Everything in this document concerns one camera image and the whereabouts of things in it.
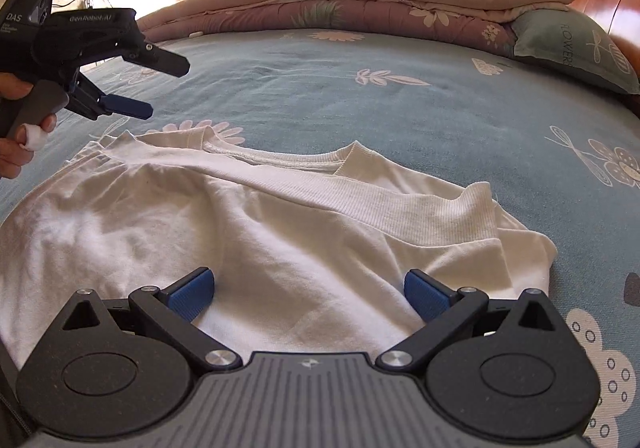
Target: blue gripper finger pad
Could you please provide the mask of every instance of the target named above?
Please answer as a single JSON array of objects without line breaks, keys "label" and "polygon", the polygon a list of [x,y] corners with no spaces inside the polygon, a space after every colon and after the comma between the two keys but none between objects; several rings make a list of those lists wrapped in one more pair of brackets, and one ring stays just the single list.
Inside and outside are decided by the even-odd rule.
[{"label": "blue gripper finger pad", "polygon": [[139,120],[148,120],[154,114],[154,108],[150,104],[117,94],[107,94],[100,98],[100,102],[108,112],[131,116]]},{"label": "blue gripper finger pad", "polygon": [[166,297],[166,306],[182,318],[191,322],[211,305],[215,282],[213,273],[206,269],[187,284]]},{"label": "blue gripper finger pad", "polygon": [[430,322],[453,305],[451,295],[438,290],[413,271],[404,277],[404,297],[425,322]]}]

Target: white bandage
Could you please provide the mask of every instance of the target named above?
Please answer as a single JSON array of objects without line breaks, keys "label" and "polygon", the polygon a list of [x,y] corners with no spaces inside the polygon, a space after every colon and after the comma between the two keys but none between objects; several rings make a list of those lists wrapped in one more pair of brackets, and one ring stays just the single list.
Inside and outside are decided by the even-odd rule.
[{"label": "white bandage", "polygon": [[49,135],[44,132],[39,125],[30,125],[25,123],[24,129],[27,134],[27,141],[24,145],[20,145],[24,150],[36,152],[43,148],[46,143]]}]

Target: white t-shirt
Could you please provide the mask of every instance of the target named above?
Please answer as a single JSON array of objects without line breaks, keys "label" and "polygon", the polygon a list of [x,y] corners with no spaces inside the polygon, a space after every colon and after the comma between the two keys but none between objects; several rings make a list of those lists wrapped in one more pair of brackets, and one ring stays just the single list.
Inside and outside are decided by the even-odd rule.
[{"label": "white t-shirt", "polygon": [[198,266],[216,279],[194,322],[252,351],[366,351],[424,324],[402,294],[419,268],[492,298],[548,291],[557,250],[492,200],[358,142],[252,151],[211,127],[92,141],[0,228],[0,335],[18,367],[75,290],[125,298]]}]

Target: hand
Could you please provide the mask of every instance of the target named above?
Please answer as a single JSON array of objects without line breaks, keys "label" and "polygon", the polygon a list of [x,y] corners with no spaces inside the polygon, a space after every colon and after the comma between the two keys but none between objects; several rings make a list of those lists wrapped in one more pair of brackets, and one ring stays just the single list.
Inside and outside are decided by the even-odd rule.
[{"label": "hand", "polygon": [[[10,73],[0,73],[0,103],[11,103],[10,100],[18,100],[27,96],[33,85],[19,80]],[[42,130],[50,133],[56,128],[56,115],[50,114],[40,123]],[[27,140],[24,127],[19,127],[13,136],[14,139],[0,138],[0,177],[15,179],[20,174],[22,167],[33,159],[33,152],[25,151],[20,145]]]}]

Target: gray grip texture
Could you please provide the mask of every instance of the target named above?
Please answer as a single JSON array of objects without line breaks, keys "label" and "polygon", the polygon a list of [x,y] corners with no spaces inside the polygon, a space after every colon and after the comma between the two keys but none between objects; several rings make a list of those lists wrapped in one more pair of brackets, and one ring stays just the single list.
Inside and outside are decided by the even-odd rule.
[{"label": "gray grip texture", "polygon": [[57,83],[39,80],[28,96],[19,100],[0,99],[0,138],[14,138],[24,123],[39,125],[69,103],[69,96]]},{"label": "gray grip texture", "polygon": [[[111,442],[38,433],[25,448],[497,448],[447,423],[411,377],[363,354],[256,352],[201,379],[190,401],[150,431]],[[546,448],[588,448],[573,436]]]}]

